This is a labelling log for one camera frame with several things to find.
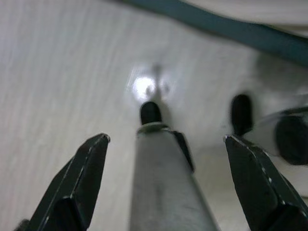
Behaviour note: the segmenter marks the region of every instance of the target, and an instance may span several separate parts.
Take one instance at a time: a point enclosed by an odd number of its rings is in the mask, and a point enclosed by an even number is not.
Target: black rubber tip
[[[308,164],[308,127],[301,117],[283,117],[276,125],[275,139],[280,155],[289,164]]]
[[[159,107],[154,102],[146,102],[140,108],[141,124],[148,124],[153,122],[162,122],[162,115]]]
[[[234,134],[242,136],[253,128],[252,103],[248,95],[237,95],[231,103],[231,123]]]

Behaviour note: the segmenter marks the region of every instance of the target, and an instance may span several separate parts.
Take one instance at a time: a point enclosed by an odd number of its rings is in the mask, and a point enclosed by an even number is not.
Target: black rubber cap
[[[291,165],[308,164],[308,127],[299,116],[285,116],[276,125],[280,155]]]
[[[231,123],[234,134],[242,136],[253,127],[252,104],[248,95],[237,95],[231,103]]]
[[[146,102],[140,108],[141,124],[148,124],[153,122],[162,122],[162,115],[159,107],[154,102]]]

